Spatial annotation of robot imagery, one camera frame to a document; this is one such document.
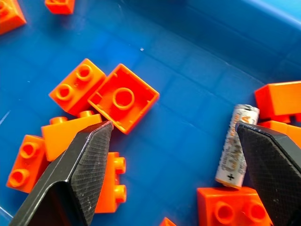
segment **battery label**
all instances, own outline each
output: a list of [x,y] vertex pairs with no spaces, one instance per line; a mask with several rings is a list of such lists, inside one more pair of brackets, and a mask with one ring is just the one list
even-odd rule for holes
[[246,160],[235,125],[239,121],[256,124],[258,115],[259,110],[249,105],[238,105],[235,108],[215,176],[218,182],[237,188],[242,186],[246,173]]

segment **orange lego brick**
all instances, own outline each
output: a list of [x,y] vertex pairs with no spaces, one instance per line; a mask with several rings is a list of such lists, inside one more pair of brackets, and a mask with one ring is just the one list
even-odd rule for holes
[[87,99],[104,82],[105,77],[95,64],[85,59],[49,96],[64,111],[76,116],[90,107]]
[[48,164],[44,139],[25,135],[8,177],[7,187],[30,193]]
[[50,125],[42,127],[47,160],[54,161],[60,156],[79,131],[100,122],[100,114],[93,115],[92,111],[81,112],[78,119],[70,121],[66,117],[52,118]]
[[45,5],[53,14],[72,14],[75,0],[45,0]]
[[283,133],[289,136],[290,139],[301,148],[301,128],[293,125],[287,125],[278,121],[266,121],[259,123],[260,126],[270,128],[279,133]]
[[156,90],[119,64],[88,102],[128,134],[158,98]]
[[270,226],[257,192],[249,187],[198,188],[200,226]]
[[261,119],[271,119],[284,123],[290,116],[301,120],[301,81],[272,83],[255,91]]
[[126,172],[126,159],[118,152],[109,152],[102,190],[95,213],[114,213],[127,200],[127,188],[119,184],[119,175]]
[[16,0],[0,0],[0,34],[9,32],[26,23]]
[[160,226],[176,226],[170,219],[164,218]]

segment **blue surface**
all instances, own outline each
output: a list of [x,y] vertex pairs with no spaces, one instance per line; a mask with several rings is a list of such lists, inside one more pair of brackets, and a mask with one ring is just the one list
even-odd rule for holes
[[245,0],[258,9],[272,16],[278,17],[292,26],[301,28],[301,9],[298,0]]
[[301,79],[299,27],[259,0],[77,0],[72,16],[19,2],[27,25],[0,36],[1,225],[26,198],[5,187],[24,135],[66,115],[48,93],[86,57],[106,74],[124,63],[161,94],[128,136],[113,132],[127,202],[94,226],[198,225],[196,188],[219,186],[233,106],[254,105],[265,83]]

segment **orange plastic block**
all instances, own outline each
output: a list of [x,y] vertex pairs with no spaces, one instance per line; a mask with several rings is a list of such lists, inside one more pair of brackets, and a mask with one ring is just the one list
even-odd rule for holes
[[198,188],[200,226],[270,226],[271,220],[254,189]]
[[16,0],[0,0],[0,34],[4,34],[26,23]]
[[272,83],[255,91],[261,119],[289,123],[290,116],[301,121],[301,81]]
[[259,123],[260,126],[270,128],[277,132],[286,134],[292,141],[301,148],[301,128],[297,126],[287,125],[278,121],[266,121]]
[[44,139],[25,135],[7,187],[30,193],[47,166]]
[[81,112],[78,119],[70,121],[66,117],[52,118],[50,125],[42,127],[47,160],[53,161],[60,156],[79,131],[101,121],[100,114],[93,115],[92,111]]
[[45,5],[53,14],[72,14],[75,0],[45,0]]
[[76,116],[90,107],[87,99],[104,82],[105,77],[95,64],[85,59],[49,96],[64,111]]
[[156,90],[119,64],[88,102],[128,134],[158,98]]
[[170,219],[164,218],[160,226],[176,226]]
[[118,152],[109,152],[102,190],[95,213],[114,213],[120,203],[127,200],[125,185],[119,184],[119,175],[126,172],[126,159]]

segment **blue container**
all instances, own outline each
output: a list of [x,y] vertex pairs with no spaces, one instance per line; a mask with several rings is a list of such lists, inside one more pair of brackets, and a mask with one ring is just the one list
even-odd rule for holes
[[106,74],[124,63],[161,94],[128,136],[113,132],[127,202],[94,226],[198,225],[196,188],[220,186],[234,105],[301,79],[298,0],[77,0],[71,16],[19,3],[27,25],[0,36],[0,225],[26,198],[5,187],[24,135],[66,115],[48,93],[84,58]]

